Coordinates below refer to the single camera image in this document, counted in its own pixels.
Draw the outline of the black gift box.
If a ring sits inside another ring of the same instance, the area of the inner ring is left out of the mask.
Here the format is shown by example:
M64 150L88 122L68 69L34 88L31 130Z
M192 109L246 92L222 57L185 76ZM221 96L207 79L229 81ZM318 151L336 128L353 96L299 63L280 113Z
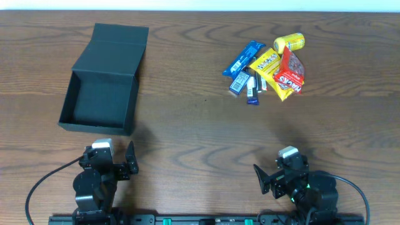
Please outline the black gift box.
M67 131L128 136L148 27L97 23L71 68L58 124Z

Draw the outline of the red Hacks candy bag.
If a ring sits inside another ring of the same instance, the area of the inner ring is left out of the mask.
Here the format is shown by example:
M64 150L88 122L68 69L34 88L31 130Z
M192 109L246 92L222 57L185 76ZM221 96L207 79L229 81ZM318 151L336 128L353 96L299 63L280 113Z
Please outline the red Hacks candy bag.
M274 80L301 94L304 84L305 68L297 56L288 48L284 47L278 72L273 76Z

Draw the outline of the blue snack bar wrapper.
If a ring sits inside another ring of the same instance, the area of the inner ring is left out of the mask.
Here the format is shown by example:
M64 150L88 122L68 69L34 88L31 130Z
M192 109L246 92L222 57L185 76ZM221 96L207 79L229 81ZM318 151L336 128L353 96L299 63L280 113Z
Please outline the blue snack bar wrapper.
M223 76L235 80L238 74L249 64L252 58L266 45L255 40L250 41L235 60L222 72Z

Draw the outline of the yellow cylindrical can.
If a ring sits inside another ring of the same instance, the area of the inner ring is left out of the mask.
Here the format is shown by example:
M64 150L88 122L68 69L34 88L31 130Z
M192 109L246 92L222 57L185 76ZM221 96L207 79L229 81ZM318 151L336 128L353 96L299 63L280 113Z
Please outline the yellow cylindrical can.
M305 46L305 38L300 32L278 37L274 40L273 48L278 54L282 54L287 47L291 51L302 49Z

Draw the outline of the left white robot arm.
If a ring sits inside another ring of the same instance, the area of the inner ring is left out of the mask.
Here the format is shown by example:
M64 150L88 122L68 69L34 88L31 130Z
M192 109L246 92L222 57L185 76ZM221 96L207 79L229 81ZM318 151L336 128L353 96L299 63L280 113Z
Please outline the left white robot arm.
M113 162L112 139L98 139L85 147L79 165L83 172L76 176L73 188L76 192L77 209L72 214L72 223L78 225L129 224L130 219L120 209L113 207L119 181L129 180L139 172L130 142L125 153L126 160Z

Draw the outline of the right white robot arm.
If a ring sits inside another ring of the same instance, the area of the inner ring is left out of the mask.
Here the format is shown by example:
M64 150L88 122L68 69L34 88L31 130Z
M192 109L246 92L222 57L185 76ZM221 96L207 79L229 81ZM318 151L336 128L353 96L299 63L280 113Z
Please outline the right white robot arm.
M276 159L279 169L268 175L258 165L253 168L259 180L261 192L272 192L275 199L288 196L296 207L284 224L335 224L337 218L338 191L336 180L324 171L310 171L308 159L297 152L280 154Z

